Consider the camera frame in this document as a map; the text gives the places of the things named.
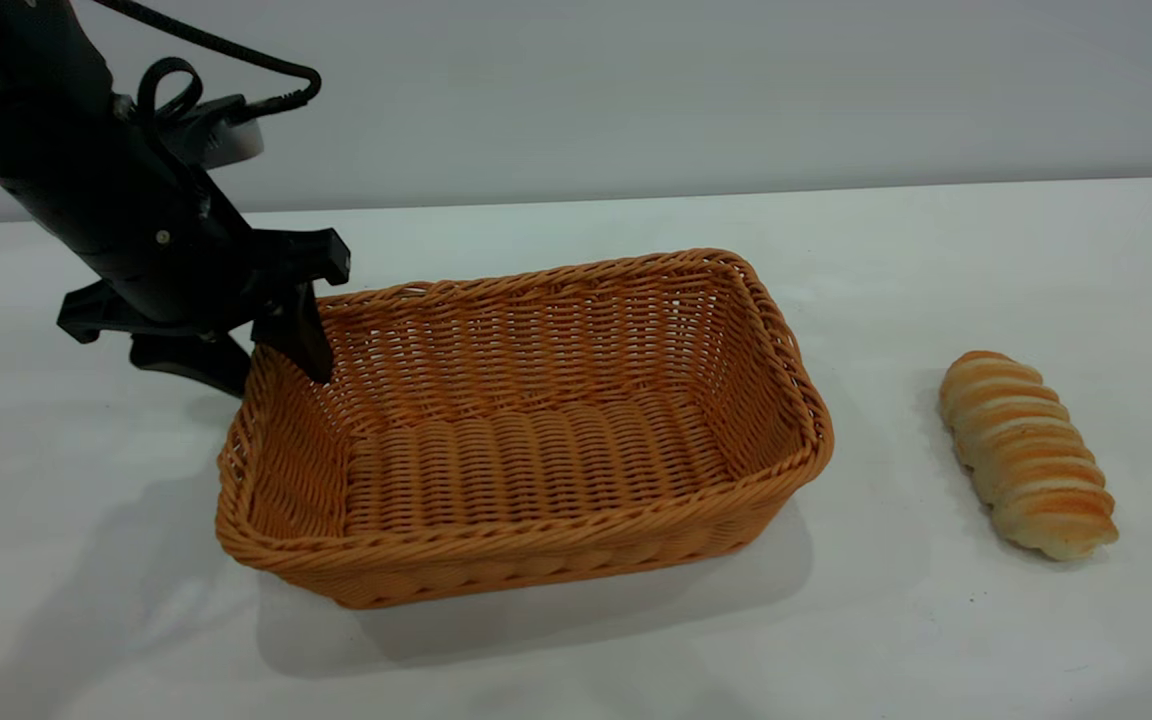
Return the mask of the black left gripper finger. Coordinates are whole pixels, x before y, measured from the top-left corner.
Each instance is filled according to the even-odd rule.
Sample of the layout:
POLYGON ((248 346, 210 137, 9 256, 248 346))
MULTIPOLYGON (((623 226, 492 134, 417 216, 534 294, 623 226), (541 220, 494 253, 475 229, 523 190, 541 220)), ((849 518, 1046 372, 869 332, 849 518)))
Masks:
POLYGON ((273 348, 311 381, 332 382, 332 344, 311 285, 287 286, 266 300, 253 319, 252 341, 273 348))
POLYGON ((244 397, 251 357, 233 338, 168 338, 132 334, 131 364, 145 372, 177 376, 187 381, 244 397))

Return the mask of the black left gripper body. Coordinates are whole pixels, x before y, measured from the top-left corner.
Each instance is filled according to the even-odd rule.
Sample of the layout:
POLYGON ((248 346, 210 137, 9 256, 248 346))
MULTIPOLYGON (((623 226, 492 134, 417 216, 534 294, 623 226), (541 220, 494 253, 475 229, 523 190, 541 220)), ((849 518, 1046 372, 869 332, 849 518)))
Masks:
POLYGON ((1 97, 0 187, 152 328, 227 331, 289 288, 349 275, 338 234, 255 229, 109 101, 1 97))

